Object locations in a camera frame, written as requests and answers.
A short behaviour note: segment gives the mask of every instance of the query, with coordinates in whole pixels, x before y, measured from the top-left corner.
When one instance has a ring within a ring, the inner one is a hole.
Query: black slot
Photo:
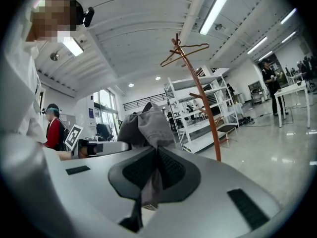
[[[227,194],[252,230],[259,228],[269,221],[269,218],[264,214],[264,212],[242,189],[234,189],[228,191]]]
[[[71,169],[66,169],[66,172],[68,173],[69,176],[77,174],[77,173],[81,173],[84,171],[90,170],[89,167],[87,166],[81,166],[81,167],[76,167],[76,168],[71,168]]]

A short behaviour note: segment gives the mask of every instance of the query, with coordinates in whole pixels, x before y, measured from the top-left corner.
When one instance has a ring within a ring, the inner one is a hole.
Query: table leg
[[[285,109],[285,104],[284,104],[284,101],[283,101],[283,96],[280,97],[281,98],[281,101],[282,101],[282,108],[283,108],[283,118],[286,119],[286,109]]]
[[[282,127],[282,115],[281,115],[281,106],[279,105],[278,98],[275,96],[276,106],[277,106],[277,114],[278,114],[278,121],[279,127]]]
[[[311,107],[309,106],[309,98],[307,88],[305,87],[305,97],[306,97],[306,105],[307,105],[307,128],[311,127]]]

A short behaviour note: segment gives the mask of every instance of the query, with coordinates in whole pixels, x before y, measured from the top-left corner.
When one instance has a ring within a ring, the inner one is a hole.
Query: window
[[[118,135],[118,115],[115,95],[109,90],[101,90],[94,93],[96,123],[102,123],[110,127],[113,140]]]

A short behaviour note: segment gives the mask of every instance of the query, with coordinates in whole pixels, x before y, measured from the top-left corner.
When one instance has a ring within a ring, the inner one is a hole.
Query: backpack
[[[60,133],[59,135],[62,136],[62,140],[59,141],[59,148],[60,148],[60,151],[67,151],[67,146],[65,145],[65,141],[69,135],[69,129],[60,119],[58,120],[62,124],[62,127],[60,127],[60,131],[59,131]]]

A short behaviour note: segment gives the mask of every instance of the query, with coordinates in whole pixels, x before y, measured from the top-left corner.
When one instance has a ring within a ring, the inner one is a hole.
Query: ceiling
[[[160,66],[173,48],[171,38],[176,33],[182,44],[210,44],[190,56],[193,64],[234,68],[247,58],[256,61],[279,48],[283,39],[303,26],[297,13],[280,24],[293,9],[287,0],[228,0],[215,21],[223,28],[213,26],[205,36],[199,29],[215,0],[78,1],[84,10],[95,9],[91,26],[74,33],[84,52],[74,57],[63,44],[42,43],[35,61],[42,81],[74,97],[152,75],[182,72],[181,61]],[[268,39],[247,55],[264,36]],[[58,61],[50,59],[52,52],[60,54]]]

